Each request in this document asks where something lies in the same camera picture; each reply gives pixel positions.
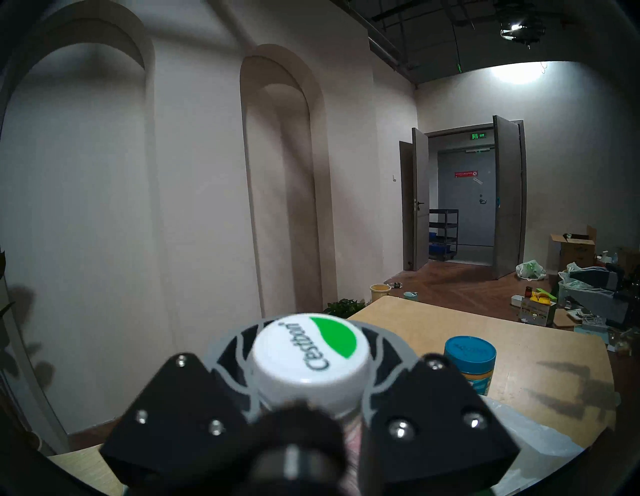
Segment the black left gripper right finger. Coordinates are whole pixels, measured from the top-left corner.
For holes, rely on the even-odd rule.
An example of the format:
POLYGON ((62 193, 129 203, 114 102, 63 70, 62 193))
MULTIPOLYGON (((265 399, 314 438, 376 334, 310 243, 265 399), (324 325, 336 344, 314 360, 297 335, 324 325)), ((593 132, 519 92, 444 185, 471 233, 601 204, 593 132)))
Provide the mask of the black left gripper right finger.
POLYGON ((473 495, 506 475, 520 447, 456 367, 357 322, 372 371, 361 401, 360 495, 473 495))

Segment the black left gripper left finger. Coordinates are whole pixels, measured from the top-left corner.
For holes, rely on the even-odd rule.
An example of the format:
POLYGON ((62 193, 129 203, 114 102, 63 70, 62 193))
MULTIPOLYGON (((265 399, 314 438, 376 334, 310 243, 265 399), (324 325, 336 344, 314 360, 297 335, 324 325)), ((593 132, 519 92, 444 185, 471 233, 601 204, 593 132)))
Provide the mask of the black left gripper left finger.
POLYGON ((255 421, 261 404, 249 355, 262 330, 259 320, 226 332, 203 360, 180 351, 146 384, 100 448, 131 493, 255 421))

